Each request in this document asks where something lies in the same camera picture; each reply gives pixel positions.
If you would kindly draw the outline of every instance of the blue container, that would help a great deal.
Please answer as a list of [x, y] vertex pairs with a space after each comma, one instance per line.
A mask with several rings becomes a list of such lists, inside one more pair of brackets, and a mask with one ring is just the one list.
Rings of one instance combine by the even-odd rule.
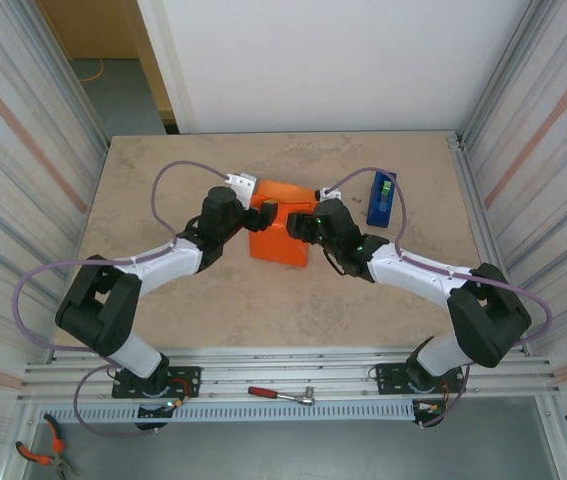
[[[396, 173], [390, 172], [390, 175], [396, 179]], [[394, 184], [387, 175], [377, 172], [370, 193], [370, 204], [367, 207], [367, 224], [387, 228], [390, 224], [393, 199]]]

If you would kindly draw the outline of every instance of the orange block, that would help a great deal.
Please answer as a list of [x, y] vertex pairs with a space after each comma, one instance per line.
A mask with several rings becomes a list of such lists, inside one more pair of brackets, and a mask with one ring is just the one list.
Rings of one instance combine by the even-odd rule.
[[312, 213], [318, 203], [314, 191], [288, 183], [259, 180], [251, 204], [259, 208], [263, 202], [278, 203], [276, 218], [264, 232], [250, 232], [250, 256], [305, 267], [310, 246], [288, 235], [287, 216], [296, 212]]

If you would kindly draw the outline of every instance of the beige tabletop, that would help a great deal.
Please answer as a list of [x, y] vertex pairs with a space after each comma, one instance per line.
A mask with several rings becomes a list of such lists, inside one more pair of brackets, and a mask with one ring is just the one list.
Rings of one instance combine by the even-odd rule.
[[[149, 197], [159, 169], [196, 160], [223, 172], [245, 172], [316, 189], [362, 166], [397, 172], [408, 227], [403, 247], [433, 259], [477, 266], [478, 255], [443, 134], [254, 134], [115, 137], [105, 163], [81, 256], [122, 257], [168, 241], [151, 216]], [[388, 229], [365, 224], [372, 173], [341, 188], [363, 231], [393, 238], [400, 223], [395, 199]], [[200, 212], [220, 180], [184, 166], [161, 182], [158, 210], [177, 230]], [[318, 246], [307, 268], [252, 259], [247, 232], [201, 274], [144, 296], [134, 329], [157, 346], [411, 346], [451, 331], [449, 315], [405, 290], [338, 276]], [[73, 344], [64, 334], [59, 341]]]

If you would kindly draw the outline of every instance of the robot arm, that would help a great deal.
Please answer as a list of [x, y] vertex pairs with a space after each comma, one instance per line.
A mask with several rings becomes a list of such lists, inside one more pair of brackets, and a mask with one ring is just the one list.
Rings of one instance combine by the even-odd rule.
[[57, 311], [61, 329], [124, 367], [148, 394], [163, 390], [169, 362], [132, 330], [138, 299], [176, 278], [202, 272], [241, 228], [264, 230], [276, 216], [276, 204], [264, 204], [260, 211], [250, 207], [254, 177], [228, 177], [231, 186], [212, 188], [201, 214], [174, 241], [125, 265], [82, 267]]
[[427, 339], [407, 360], [409, 381], [418, 390], [427, 390], [437, 377], [462, 365], [495, 367], [530, 326], [530, 316], [514, 293], [452, 276], [507, 283], [497, 267], [455, 267], [402, 252], [434, 271], [415, 266], [399, 257], [389, 240], [361, 234], [338, 198], [321, 201], [312, 214], [290, 215], [287, 229], [293, 238], [321, 245], [341, 275], [401, 287], [448, 309], [454, 333]]

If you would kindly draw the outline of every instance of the pliers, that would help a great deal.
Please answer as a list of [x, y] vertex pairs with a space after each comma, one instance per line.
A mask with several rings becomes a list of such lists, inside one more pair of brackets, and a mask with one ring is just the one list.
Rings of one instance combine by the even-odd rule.
[[66, 470], [70, 470], [74, 475], [78, 477], [79, 474], [76, 473], [76, 470], [74, 470], [72, 465], [70, 465], [67, 460], [65, 460], [61, 456], [61, 454], [65, 450], [65, 443], [61, 439], [61, 428], [59, 427], [59, 424], [50, 414], [46, 413], [43, 418], [52, 429], [52, 451], [54, 452], [54, 454], [52, 454], [51, 456], [37, 455], [30, 452], [22, 442], [16, 442], [16, 451], [19, 452], [19, 455], [30, 462], [40, 463], [41, 465], [45, 466], [53, 466], [56, 470], [56, 474], [61, 480], [67, 479], [67, 477], [65, 476]]

